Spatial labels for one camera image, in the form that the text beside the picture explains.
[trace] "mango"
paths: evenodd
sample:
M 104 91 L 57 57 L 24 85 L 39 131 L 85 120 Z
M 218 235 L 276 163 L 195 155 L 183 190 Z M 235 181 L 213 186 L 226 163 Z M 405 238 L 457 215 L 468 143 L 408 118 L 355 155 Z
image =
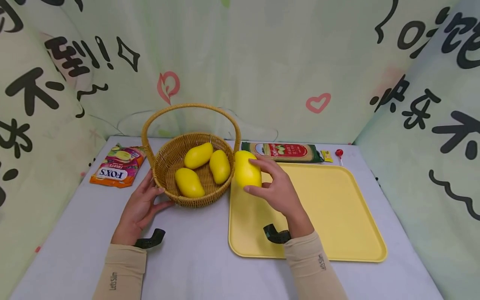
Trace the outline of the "mango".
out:
M 200 183 L 197 173 L 187 168 L 180 168 L 175 172 L 175 182 L 182 195 L 188 198 L 205 196 L 205 190 Z
M 189 169 L 196 169 L 206 164 L 212 154 L 212 143 L 205 143 L 203 145 L 193 147 L 192 149 L 188 150 L 187 154 L 185 155 L 183 164 Z
M 262 172 L 260 167 L 252 165 L 248 160 L 257 159 L 248 151 L 240 150 L 235 153 L 235 181 L 243 188 L 246 185 L 262 186 Z
M 209 166 L 216 184 L 223 184 L 230 177 L 230 163 L 222 150 L 213 152 Z

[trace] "arm sleeve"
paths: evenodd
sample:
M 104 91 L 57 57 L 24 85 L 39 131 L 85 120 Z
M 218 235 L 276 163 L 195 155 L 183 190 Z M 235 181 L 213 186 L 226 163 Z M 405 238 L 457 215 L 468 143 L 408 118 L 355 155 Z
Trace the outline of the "arm sleeve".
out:
M 140 300 L 147 252 L 111 244 L 93 300 Z
M 289 240 L 284 248 L 299 300 L 348 299 L 315 231 Z

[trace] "heart drawing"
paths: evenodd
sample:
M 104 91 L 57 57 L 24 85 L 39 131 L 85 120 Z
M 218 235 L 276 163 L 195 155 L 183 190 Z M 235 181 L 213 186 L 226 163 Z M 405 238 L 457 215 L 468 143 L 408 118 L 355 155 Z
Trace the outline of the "heart drawing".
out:
M 171 91 L 169 91 L 169 89 L 170 89 L 169 85 L 165 86 L 165 81 L 167 81 L 167 78 L 169 78 L 169 77 L 172 77 L 173 80 L 175 80 L 175 86 L 172 88 Z M 162 73 L 160 73 L 160 78 L 158 79 L 158 83 L 156 84 L 156 90 L 158 91 L 158 94 L 160 95 L 160 97 L 162 97 L 162 99 L 165 102 L 167 102 L 169 105 L 171 105 L 170 97 L 172 97 L 173 95 L 178 93 L 178 91 L 180 90 L 180 79 L 179 79 L 179 77 L 175 74 L 175 72 L 172 72 L 172 71 L 165 72 L 163 75 L 162 75 Z
M 323 93 L 318 97 L 308 98 L 307 102 L 305 103 L 305 106 L 308 108 L 309 111 L 319 114 L 325 109 L 325 107 L 327 107 L 328 103 L 330 103 L 331 98 L 332 98 L 332 95 L 330 95 L 330 93 Z M 324 102 L 322 103 L 322 105 L 320 105 L 319 108 L 316 108 L 315 106 L 312 105 L 312 102 L 321 103 L 323 99 L 324 99 Z

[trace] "table surface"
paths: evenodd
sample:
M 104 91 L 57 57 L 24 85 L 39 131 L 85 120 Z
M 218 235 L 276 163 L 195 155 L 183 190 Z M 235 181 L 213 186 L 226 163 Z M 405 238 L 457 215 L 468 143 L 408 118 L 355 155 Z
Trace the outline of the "table surface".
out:
M 167 141 L 150 139 L 154 153 Z M 90 184 L 90 176 L 116 143 L 142 144 L 139 137 L 109 138 L 11 299 L 91 299 L 123 208 L 149 169 L 146 160 L 129 188 Z M 379 264 L 332 262 L 348 297 L 442 299 L 359 149 L 316 147 L 332 153 L 344 150 L 344 167 L 355 176 L 388 248 L 387 259 Z M 162 244 L 148 252 L 143 300 L 297 298 L 285 260 L 241 258 L 230 250 L 228 199 L 229 192 L 208 207 L 175 206 L 155 217 L 145 236 L 155 228 L 167 233 Z

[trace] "person's right hand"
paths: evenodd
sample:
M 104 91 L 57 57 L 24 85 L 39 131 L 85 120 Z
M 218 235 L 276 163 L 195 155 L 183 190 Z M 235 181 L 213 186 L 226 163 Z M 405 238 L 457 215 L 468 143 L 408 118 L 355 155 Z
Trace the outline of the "person's right hand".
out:
M 272 183 L 264 182 L 262 187 L 247 185 L 243 188 L 247 193 L 264 198 L 270 206 L 287 218 L 290 236 L 294 238 L 311 234 L 315 229 L 293 187 L 290 177 L 273 160 L 261 155 L 257 159 L 249 159 L 252 165 L 259 166 L 262 172 L 272 176 Z
M 264 198 L 270 206 L 285 217 L 303 212 L 303 207 L 288 174 L 273 160 L 261 155 L 257 159 L 249 159 L 252 165 L 259 166 L 262 172 L 272 176 L 272 183 L 264 182 L 262 187 L 247 185 L 243 189 L 247 193 Z

